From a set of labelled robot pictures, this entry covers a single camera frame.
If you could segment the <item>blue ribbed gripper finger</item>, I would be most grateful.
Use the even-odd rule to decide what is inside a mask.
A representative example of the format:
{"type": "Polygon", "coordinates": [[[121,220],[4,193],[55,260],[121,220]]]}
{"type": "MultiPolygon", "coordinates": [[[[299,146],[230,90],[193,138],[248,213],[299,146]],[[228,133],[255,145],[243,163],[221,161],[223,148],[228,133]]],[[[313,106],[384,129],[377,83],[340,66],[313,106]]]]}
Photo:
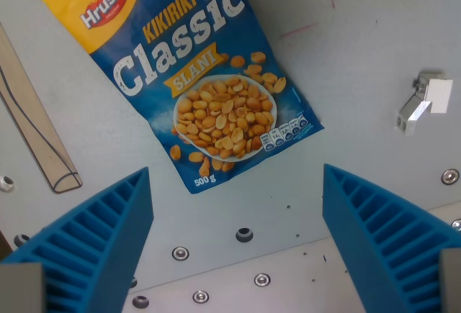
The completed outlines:
{"type": "Polygon", "coordinates": [[[39,263],[46,312],[121,312],[154,219],[148,168],[112,184],[4,259],[39,263]]]}
{"type": "Polygon", "coordinates": [[[439,254],[460,233],[359,176],[323,167],[323,219],[366,312],[440,312],[439,254]]]}

